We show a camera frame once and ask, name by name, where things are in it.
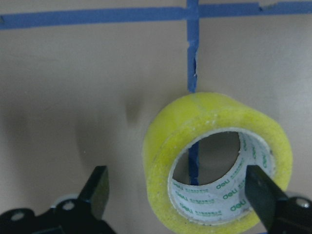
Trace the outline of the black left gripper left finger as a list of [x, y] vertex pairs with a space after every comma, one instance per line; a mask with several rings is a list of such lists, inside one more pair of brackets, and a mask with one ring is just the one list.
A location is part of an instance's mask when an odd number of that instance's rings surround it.
[[78, 200], [89, 205], [92, 216], [102, 220], [109, 199], [107, 166], [96, 166], [78, 195]]

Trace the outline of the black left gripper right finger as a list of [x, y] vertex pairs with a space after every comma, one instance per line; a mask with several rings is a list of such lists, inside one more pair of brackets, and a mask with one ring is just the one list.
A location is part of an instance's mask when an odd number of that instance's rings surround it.
[[258, 165], [246, 168], [245, 196], [266, 230], [282, 230], [279, 218], [288, 197]]

